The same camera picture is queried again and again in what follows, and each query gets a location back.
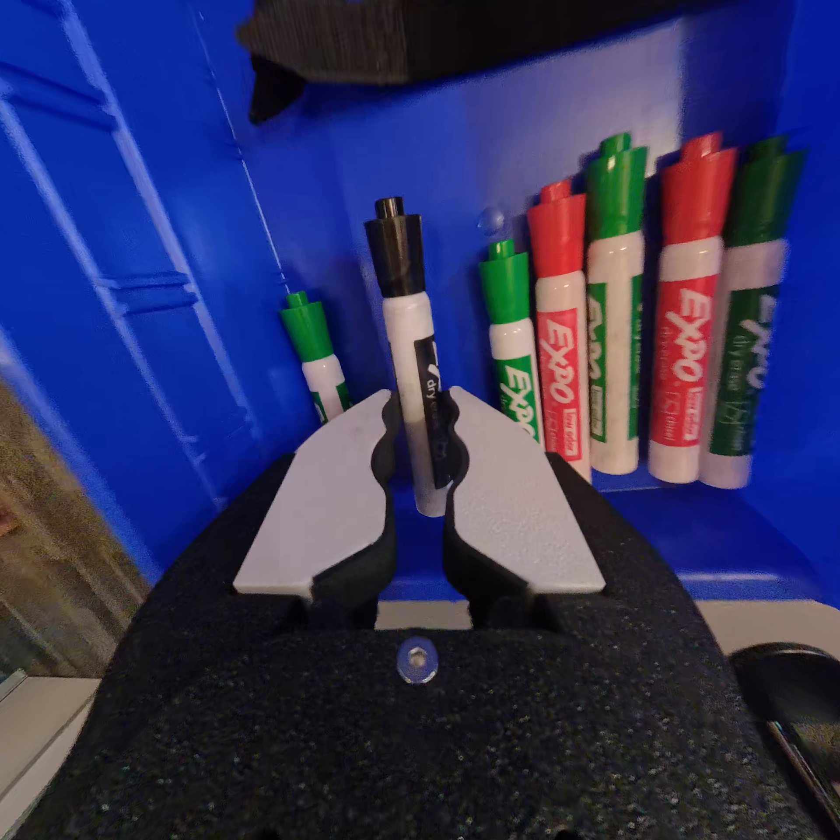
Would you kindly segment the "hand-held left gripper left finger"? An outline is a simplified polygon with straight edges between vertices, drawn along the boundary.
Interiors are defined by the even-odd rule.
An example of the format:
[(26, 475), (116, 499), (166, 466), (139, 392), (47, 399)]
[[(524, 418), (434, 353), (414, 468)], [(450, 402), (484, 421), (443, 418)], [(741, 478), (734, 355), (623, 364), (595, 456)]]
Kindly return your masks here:
[(398, 397), (378, 391), (297, 449), (234, 578), (241, 595), (332, 599), (351, 612), (396, 572)]

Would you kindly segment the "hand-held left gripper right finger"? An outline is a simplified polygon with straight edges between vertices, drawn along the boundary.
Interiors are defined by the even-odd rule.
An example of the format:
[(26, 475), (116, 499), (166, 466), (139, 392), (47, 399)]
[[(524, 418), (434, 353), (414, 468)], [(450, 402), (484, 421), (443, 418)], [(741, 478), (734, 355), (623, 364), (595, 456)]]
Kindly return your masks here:
[(444, 572), (488, 617), (503, 600), (527, 613), (544, 596), (599, 595), (606, 581), (540, 444), (461, 386), (444, 394), (451, 483)]

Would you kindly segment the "black dry erase marker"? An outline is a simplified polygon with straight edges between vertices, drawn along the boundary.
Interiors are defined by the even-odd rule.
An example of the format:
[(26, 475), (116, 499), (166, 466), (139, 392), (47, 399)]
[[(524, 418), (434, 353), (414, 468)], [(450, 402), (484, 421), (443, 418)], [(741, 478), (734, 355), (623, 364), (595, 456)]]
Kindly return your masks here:
[(378, 199), (374, 213), (364, 230), (382, 296), (416, 509), (428, 518), (440, 518), (452, 474), (448, 413), (426, 291), (422, 218), (406, 213), (400, 196)]

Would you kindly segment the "blue plastic bin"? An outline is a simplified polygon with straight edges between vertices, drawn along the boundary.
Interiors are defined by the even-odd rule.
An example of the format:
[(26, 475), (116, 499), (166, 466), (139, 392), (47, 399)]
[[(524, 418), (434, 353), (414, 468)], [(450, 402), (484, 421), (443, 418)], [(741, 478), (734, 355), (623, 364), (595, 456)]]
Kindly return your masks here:
[(409, 88), (309, 86), (255, 126), (251, 2), (2, 2), (2, 376), (137, 570), (177, 556), (318, 416), (280, 324), (321, 300), (358, 402), (393, 387), (364, 222), (421, 214), (443, 387), (498, 406), (478, 264), (539, 189), (648, 147), (646, 434), (658, 168), (722, 131), (807, 159), (740, 492), (594, 473), (694, 596), (838, 606), (838, 2), (680, 3)]

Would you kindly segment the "green dry erase marker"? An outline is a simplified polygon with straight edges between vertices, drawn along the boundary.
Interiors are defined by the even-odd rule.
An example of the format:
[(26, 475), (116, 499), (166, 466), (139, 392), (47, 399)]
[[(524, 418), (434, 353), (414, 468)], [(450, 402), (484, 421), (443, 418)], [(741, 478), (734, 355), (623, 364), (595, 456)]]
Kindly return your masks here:
[(787, 134), (778, 134), (747, 147), (734, 178), (701, 433), (699, 479), (709, 487), (735, 490), (749, 483), (786, 228), (805, 157), (804, 149), (789, 149)]
[(545, 446), (536, 341), (531, 319), (529, 258), (512, 238), (491, 243), (479, 263), (490, 322), (490, 354), (501, 411)]
[(289, 293), (280, 318), (324, 425), (349, 410), (352, 401), (340, 361), (333, 351), (322, 303), (310, 301), (304, 291)]
[(591, 466), (611, 476), (638, 465), (647, 157), (618, 133), (585, 172)]

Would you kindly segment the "red dry erase marker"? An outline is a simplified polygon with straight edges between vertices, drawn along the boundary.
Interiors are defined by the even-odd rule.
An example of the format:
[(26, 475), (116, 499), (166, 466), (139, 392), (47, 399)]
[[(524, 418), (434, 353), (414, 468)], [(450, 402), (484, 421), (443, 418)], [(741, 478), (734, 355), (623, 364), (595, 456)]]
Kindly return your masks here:
[(573, 194), (571, 180), (548, 184), (528, 210), (527, 219), (536, 277), (544, 446), (591, 482), (585, 194)]
[(700, 432), (711, 328), (721, 270), (721, 232), (739, 152), (721, 132), (685, 142), (661, 182), (663, 248), (658, 262), (647, 466), (671, 484), (699, 475)]

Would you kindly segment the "black rounded object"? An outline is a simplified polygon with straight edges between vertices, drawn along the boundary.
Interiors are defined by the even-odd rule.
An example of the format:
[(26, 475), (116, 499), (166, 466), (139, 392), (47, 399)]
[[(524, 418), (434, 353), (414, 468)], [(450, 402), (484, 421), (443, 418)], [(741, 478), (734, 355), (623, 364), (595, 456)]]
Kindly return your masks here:
[(729, 661), (766, 746), (826, 838), (839, 838), (839, 661), (767, 643)]

